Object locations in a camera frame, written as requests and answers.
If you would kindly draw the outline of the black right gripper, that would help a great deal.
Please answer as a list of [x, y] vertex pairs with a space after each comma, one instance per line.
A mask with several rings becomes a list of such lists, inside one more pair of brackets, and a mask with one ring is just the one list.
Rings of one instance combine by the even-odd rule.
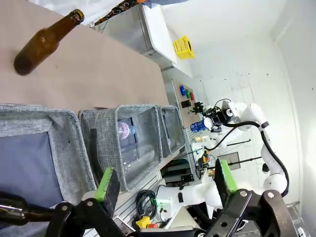
[[215, 106], [204, 112], [204, 116], [212, 118], [213, 126], [211, 132], [222, 132], [222, 125], [228, 123], [233, 118], [233, 113], [229, 107], [219, 108]]

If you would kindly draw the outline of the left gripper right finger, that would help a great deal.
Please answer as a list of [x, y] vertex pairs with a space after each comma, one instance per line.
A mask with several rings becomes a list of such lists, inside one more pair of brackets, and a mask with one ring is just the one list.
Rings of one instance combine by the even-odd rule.
[[231, 191], [225, 179], [221, 161], [215, 162], [214, 181], [220, 187], [223, 205], [215, 223], [204, 234], [206, 237], [232, 237], [242, 220], [253, 221], [262, 237], [295, 237], [296, 230], [283, 197], [276, 190]]

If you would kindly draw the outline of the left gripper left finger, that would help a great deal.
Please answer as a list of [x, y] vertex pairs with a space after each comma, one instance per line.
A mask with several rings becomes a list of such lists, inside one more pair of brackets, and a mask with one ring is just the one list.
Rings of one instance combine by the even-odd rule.
[[119, 192], [117, 172], [108, 167], [97, 190], [86, 193], [78, 205], [62, 202], [55, 207], [49, 222], [49, 236], [82, 237], [88, 229], [95, 229], [101, 237], [125, 236], [113, 220]]

